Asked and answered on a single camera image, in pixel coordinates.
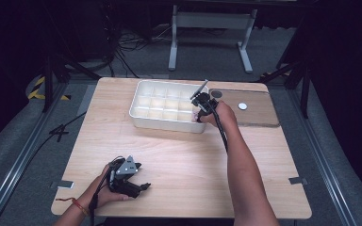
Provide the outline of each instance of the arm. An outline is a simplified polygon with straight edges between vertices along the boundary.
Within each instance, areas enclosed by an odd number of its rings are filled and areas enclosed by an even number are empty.
[[[90,204],[93,193],[95,193],[96,188],[99,186],[99,183],[105,176],[105,172],[107,171],[107,169],[108,166],[105,166],[102,174],[96,177],[95,180],[93,180],[93,182],[87,188],[87,190],[85,190],[85,192],[78,198],[78,202],[85,210],[88,211],[88,205]],[[111,192],[107,186],[104,186],[102,190],[99,191],[98,195],[98,208],[104,206],[108,202],[125,201],[128,199],[128,196],[124,194]],[[80,225],[81,222],[84,220],[84,217],[85,215],[83,211],[72,203],[54,225]]]
[[[234,207],[234,225],[278,225],[267,200],[257,163],[238,128],[231,107],[220,101],[217,108],[228,141],[228,185]],[[216,125],[213,115],[201,121]]]

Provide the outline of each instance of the white plastic container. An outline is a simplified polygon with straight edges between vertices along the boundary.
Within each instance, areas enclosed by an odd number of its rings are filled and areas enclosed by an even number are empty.
[[[205,123],[194,121],[199,107],[190,97],[199,85],[142,80],[138,83],[129,114],[136,127],[203,133]]]

